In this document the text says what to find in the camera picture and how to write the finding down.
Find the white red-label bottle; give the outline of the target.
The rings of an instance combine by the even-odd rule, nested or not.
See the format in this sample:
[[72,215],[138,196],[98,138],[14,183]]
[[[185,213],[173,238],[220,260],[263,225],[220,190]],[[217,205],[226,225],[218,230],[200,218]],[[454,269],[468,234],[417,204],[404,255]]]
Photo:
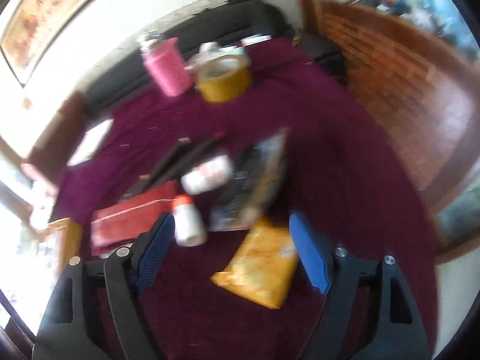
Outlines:
[[181,177],[181,186],[189,195],[199,195],[225,185],[233,175],[233,163],[227,154],[217,155],[195,166]]

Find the white crumpled tissue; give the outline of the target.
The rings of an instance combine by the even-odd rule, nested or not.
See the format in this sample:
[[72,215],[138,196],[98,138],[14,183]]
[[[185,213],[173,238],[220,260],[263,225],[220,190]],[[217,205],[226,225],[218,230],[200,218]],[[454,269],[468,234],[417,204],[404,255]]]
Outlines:
[[237,45],[221,46],[218,42],[214,41],[202,43],[199,47],[199,52],[188,60],[186,70],[193,72],[198,70],[205,63],[226,55],[247,56],[247,47],[271,39],[272,37],[270,35],[255,34],[250,37],[242,38]]

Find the black marker red caps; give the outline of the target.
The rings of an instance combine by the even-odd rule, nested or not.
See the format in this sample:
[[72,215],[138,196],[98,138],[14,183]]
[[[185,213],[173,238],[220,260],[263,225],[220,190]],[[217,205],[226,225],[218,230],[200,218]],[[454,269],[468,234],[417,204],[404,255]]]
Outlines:
[[188,170],[199,164],[224,138],[224,132],[217,132],[198,142],[191,142],[173,164],[156,180],[151,188],[167,181],[178,180]]

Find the pink knit-sleeved flask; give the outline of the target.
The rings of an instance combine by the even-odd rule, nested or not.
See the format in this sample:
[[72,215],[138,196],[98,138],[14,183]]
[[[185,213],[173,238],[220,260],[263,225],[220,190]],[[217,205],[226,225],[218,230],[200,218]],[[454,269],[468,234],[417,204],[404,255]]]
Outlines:
[[145,69],[165,96],[177,97],[193,86],[176,37],[151,30],[137,38],[137,42]]

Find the yellow storage box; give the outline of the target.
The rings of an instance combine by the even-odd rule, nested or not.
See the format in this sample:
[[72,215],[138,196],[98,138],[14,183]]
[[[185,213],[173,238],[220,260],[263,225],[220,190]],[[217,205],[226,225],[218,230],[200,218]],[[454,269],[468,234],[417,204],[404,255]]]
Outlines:
[[72,257],[78,256],[83,235],[82,227],[71,218],[57,219],[40,233],[41,243],[53,251],[53,268],[59,275]]

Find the white bottle orange cap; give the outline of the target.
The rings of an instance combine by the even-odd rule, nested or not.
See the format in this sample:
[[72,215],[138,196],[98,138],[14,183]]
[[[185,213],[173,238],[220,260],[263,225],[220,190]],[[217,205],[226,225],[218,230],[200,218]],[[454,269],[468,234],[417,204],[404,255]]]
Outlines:
[[172,214],[175,221],[176,244],[182,247],[196,247],[206,242],[208,236],[201,214],[190,196],[177,195],[173,200]]

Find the yellow snack packet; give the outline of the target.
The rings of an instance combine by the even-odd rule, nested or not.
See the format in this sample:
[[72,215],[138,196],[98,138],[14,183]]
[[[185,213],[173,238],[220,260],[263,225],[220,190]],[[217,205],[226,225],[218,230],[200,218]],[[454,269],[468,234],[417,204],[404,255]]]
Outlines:
[[298,260],[288,228],[262,218],[249,230],[227,267],[211,281],[239,297],[278,310],[287,299]]

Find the framed horse painting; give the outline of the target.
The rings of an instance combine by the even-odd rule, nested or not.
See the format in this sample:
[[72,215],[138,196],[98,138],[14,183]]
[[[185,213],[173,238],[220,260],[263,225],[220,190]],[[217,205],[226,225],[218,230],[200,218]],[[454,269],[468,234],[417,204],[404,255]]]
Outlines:
[[1,33],[1,54],[26,86],[43,55],[91,0],[19,0]]

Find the maroon bed blanket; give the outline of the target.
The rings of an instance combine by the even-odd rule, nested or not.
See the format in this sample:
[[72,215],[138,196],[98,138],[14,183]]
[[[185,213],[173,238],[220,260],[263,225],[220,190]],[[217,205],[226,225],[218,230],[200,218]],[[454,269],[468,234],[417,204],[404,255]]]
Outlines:
[[[88,228],[182,137],[216,133],[232,157],[280,129],[288,132],[285,182],[273,216],[301,211],[315,230],[360,258],[396,257],[426,334],[437,336],[433,236],[416,188],[383,130],[354,97],[289,41],[253,45],[253,86],[223,104],[190,91],[175,99],[150,85],[113,113],[100,151],[66,170],[53,218]],[[197,248],[168,250],[140,296],[154,339],[169,359],[294,359],[320,316],[323,297],[298,270],[286,302],[270,310],[212,283],[242,242],[216,233]]]

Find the yellow tape roll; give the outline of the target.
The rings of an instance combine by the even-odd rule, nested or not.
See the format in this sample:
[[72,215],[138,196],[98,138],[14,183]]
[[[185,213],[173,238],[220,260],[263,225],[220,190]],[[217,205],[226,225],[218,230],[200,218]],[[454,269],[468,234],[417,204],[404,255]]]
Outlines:
[[225,55],[205,63],[197,72],[196,86],[202,98],[223,103],[243,95],[253,84],[249,59]]

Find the wooden brick-pattern cabinet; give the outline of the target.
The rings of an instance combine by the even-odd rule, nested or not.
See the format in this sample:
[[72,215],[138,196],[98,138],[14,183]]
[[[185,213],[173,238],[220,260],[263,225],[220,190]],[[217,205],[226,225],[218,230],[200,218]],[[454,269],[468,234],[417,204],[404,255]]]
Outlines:
[[[479,22],[463,0],[479,44]],[[442,238],[479,234],[479,50],[461,52],[373,8],[299,0],[304,26],[338,45],[346,80],[389,135]]]

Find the black sofa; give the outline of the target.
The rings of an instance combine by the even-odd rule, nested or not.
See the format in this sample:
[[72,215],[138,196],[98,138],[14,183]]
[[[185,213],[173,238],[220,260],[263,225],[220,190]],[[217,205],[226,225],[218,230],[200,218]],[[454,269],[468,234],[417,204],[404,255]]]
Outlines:
[[[199,52],[200,45],[205,42],[216,41],[222,46],[232,46],[253,35],[293,38],[294,33],[295,30],[274,5],[263,0],[229,0],[172,27],[165,36],[178,40],[178,49],[188,60]],[[135,48],[86,90],[86,115],[97,119],[122,98],[150,82],[151,76],[143,65],[140,49]]]

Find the black silver foil pouch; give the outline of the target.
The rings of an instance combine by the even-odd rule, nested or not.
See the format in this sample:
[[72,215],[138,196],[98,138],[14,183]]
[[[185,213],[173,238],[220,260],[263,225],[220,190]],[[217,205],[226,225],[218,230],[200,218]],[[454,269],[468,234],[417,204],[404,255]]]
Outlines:
[[262,216],[286,177],[288,135],[282,128],[241,153],[211,209],[211,232],[247,229]]

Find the red foil packet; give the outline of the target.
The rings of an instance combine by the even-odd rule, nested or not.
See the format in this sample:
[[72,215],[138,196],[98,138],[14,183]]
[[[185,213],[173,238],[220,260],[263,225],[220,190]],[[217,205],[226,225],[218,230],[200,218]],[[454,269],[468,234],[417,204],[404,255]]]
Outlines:
[[95,211],[90,226],[91,254],[99,256],[149,231],[162,213],[171,211],[177,190],[177,182],[168,181],[124,202]]

